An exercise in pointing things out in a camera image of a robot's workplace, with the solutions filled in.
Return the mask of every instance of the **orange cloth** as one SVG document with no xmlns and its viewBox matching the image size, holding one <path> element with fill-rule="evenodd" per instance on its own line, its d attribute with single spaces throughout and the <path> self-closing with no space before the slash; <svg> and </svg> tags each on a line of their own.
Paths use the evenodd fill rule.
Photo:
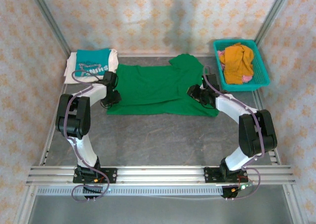
<svg viewBox="0 0 316 224">
<path fill-rule="evenodd" d="M 253 51 L 241 43 L 225 48 L 225 53 L 219 60 L 225 64 L 226 83 L 242 84 L 242 76 L 253 76 L 253 57 Z"/>
</svg>

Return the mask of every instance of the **patterned wallpaper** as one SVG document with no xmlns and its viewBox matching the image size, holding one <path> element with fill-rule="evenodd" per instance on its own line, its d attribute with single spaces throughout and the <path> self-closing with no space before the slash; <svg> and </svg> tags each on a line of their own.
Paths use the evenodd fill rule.
<svg viewBox="0 0 316 224">
<path fill-rule="evenodd" d="M 71 50 L 208 53 L 212 40 L 254 39 L 274 0 L 45 0 Z"/>
<path fill-rule="evenodd" d="M 271 85 L 262 90 L 274 117 L 282 162 L 294 167 L 316 222 L 316 0 L 287 0 L 262 44 Z"/>
<path fill-rule="evenodd" d="M 0 0 L 0 223 L 13 222 L 38 162 L 66 56 L 34 0 Z"/>
</svg>

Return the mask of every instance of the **black mounting plate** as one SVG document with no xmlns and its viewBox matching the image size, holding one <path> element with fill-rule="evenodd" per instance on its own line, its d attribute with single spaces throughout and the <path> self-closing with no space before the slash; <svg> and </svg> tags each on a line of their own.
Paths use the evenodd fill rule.
<svg viewBox="0 0 316 224">
<path fill-rule="evenodd" d="M 117 177 L 118 177 L 118 169 L 117 168 L 106 168 L 102 167 L 100 169 L 101 172 L 105 173 L 107 177 L 110 180 L 110 183 L 116 183 L 117 182 Z M 82 177 L 80 176 L 74 176 L 73 183 L 87 183 L 85 180 L 82 180 Z M 101 183 L 107 183 L 106 179 L 102 179 Z"/>
<path fill-rule="evenodd" d="M 204 167 L 205 183 L 238 183 L 239 177 L 240 183 L 248 182 L 246 171 L 240 170 L 239 172 L 224 178 L 219 167 Z"/>
</svg>

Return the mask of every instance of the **cable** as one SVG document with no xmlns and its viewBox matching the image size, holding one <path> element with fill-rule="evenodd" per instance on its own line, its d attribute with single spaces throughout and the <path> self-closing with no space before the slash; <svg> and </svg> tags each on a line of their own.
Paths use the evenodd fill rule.
<svg viewBox="0 0 316 224">
<path fill-rule="evenodd" d="M 245 110 L 247 110 L 247 111 L 251 114 L 251 116 L 253 117 L 253 119 L 254 119 L 254 121 L 255 121 L 255 125 L 256 125 L 257 130 L 258 130 L 259 141 L 260 141 L 260 146 L 261 146 L 261 155 L 260 155 L 260 156 L 255 155 L 252 159 L 250 159 L 250 160 L 249 160 L 246 164 L 244 164 L 244 165 L 242 166 L 242 168 L 241 168 L 243 171 L 254 170 L 254 171 L 258 174 L 258 185 L 257 185 L 257 187 L 256 187 L 250 194 L 248 194 L 248 195 L 246 195 L 246 196 L 238 197 L 238 198 L 230 198 L 230 200 L 243 199 L 243 198 L 249 197 L 249 196 L 251 196 L 252 194 L 254 194 L 255 192 L 257 192 L 257 190 L 258 190 L 258 188 L 259 188 L 259 185 L 260 185 L 260 182 L 261 182 L 261 176 L 260 176 L 259 171 L 258 171 L 257 169 L 255 169 L 255 168 L 247 168 L 247 167 L 246 167 L 246 166 L 248 166 L 249 164 L 251 164 L 254 160 L 256 160 L 257 157 L 263 158 L 263 157 L 265 156 L 265 147 L 264 147 L 264 144 L 263 144 L 263 138 L 262 138 L 261 128 L 260 128 L 260 126 L 259 126 L 259 122 L 258 122 L 257 117 L 255 116 L 255 114 L 252 112 L 251 109 L 249 109 L 245 104 L 243 104 L 243 103 L 240 102 L 239 100 L 234 99 L 234 98 L 230 98 L 230 97 L 228 97 L 227 95 L 221 93 L 221 92 L 218 91 L 214 86 L 211 85 L 211 83 L 207 80 L 206 73 L 205 73 L 207 68 L 208 68 L 208 67 L 206 67 L 206 66 L 203 67 L 203 77 L 204 77 L 205 82 L 207 83 L 207 85 L 208 85 L 209 87 L 211 87 L 211 89 L 212 89 L 213 91 L 215 91 L 216 93 L 218 93 L 218 94 L 221 95 L 222 97 L 234 101 L 236 104 L 240 105 L 242 108 L 244 108 Z"/>
<path fill-rule="evenodd" d="M 94 75 L 94 74 L 92 74 L 92 73 L 90 73 L 90 72 L 88 72 L 88 71 L 85 71 L 85 70 L 75 70 L 75 71 L 72 72 L 71 76 L 72 76 L 72 78 L 74 79 L 74 81 L 76 81 L 76 82 L 78 82 L 78 83 L 81 83 L 81 84 L 84 84 L 84 85 L 88 85 L 89 87 L 87 87 L 87 88 L 85 88 L 84 90 L 82 90 L 82 91 L 76 93 L 76 94 L 69 100 L 68 105 L 67 105 L 67 108 L 66 108 L 65 120 L 64 120 L 64 125 L 63 125 L 63 126 L 64 126 L 64 127 L 63 127 L 64 136 L 65 136 L 65 138 L 66 138 L 67 140 L 72 141 L 72 143 L 74 144 L 74 151 L 75 151 L 75 154 L 77 155 L 77 157 L 79 158 L 79 160 L 81 160 L 82 163 L 83 163 L 85 166 L 87 166 L 89 169 L 91 169 L 91 170 L 93 170 L 93 171 L 99 173 L 100 175 L 102 175 L 102 176 L 107 180 L 107 187 L 105 188 L 105 190 L 104 190 L 99 196 L 93 197 L 93 200 L 95 201 L 95 200 L 98 199 L 98 198 L 102 198 L 102 197 L 105 195 L 105 193 L 108 191 L 108 189 L 109 189 L 109 187 L 110 187 L 110 180 L 109 180 L 109 178 L 107 177 L 107 175 L 106 175 L 105 173 L 103 173 L 102 171 L 99 171 L 99 170 L 97 170 L 97 169 L 91 167 L 89 164 L 87 164 L 87 163 L 83 160 L 83 158 L 81 157 L 81 155 L 80 155 L 79 152 L 78 152 L 76 140 L 73 139 L 72 137 L 69 137 L 69 136 L 67 135 L 67 120 L 68 120 L 69 110 L 70 110 L 70 106 L 71 106 L 72 102 L 74 101 L 74 99 L 75 99 L 76 97 L 78 97 L 79 95 L 81 95 L 81 94 L 83 94 L 83 93 L 85 93 L 85 92 L 88 92 L 88 91 L 92 90 L 92 88 L 93 88 L 93 85 L 92 85 L 91 83 L 82 82 L 82 81 L 77 80 L 77 79 L 75 78 L 75 76 L 74 76 L 74 75 L 75 75 L 75 72 L 86 72 L 86 73 L 88 73 L 88 74 L 90 74 L 90 75 L 96 77 L 98 80 L 99 80 L 99 78 L 98 78 L 96 75 Z M 72 190 L 72 192 L 71 192 L 72 198 L 73 198 L 74 200 L 76 200 L 77 202 L 83 203 L 83 202 L 89 202 L 90 199 L 88 198 L 87 200 L 79 200 L 79 199 L 76 199 L 76 198 L 74 197 L 74 191 L 75 191 L 76 188 L 79 188 L 79 187 L 86 187 L 86 188 L 87 188 L 87 187 L 88 187 L 88 188 L 89 188 L 89 187 L 90 187 L 90 188 L 94 188 L 94 187 L 95 187 L 95 188 L 99 188 L 100 186 L 90 186 L 90 185 L 86 185 L 86 184 L 80 184 L 80 185 L 77 185 L 76 187 L 74 187 L 73 190 Z"/>
</svg>

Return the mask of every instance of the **teal basket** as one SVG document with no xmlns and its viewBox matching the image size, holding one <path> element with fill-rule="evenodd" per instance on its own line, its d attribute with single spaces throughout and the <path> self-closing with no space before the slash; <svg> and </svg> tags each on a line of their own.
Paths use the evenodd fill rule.
<svg viewBox="0 0 316 224">
<path fill-rule="evenodd" d="M 222 71 L 222 66 L 219 61 L 219 56 L 217 51 L 223 51 L 225 48 L 232 46 L 234 44 L 241 43 L 252 49 L 254 58 L 252 60 L 254 75 L 251 81 L 248 83 L 243 83 L 242 85 L 227 84 L 225 82 L 224 73 Z M 266 87 L 270 83 L 269 75 L 263 64 L 262 58 L 260 56 L 259 50 L 256 43 L 253 40 L 216 40 L 214 43 L 215 56 L 217 60 L 217 66 L 219 69 L 219 75 L 222 83 L 222 88 L 227 91 L 254 91 L 260 87 Z"/>
</svg>

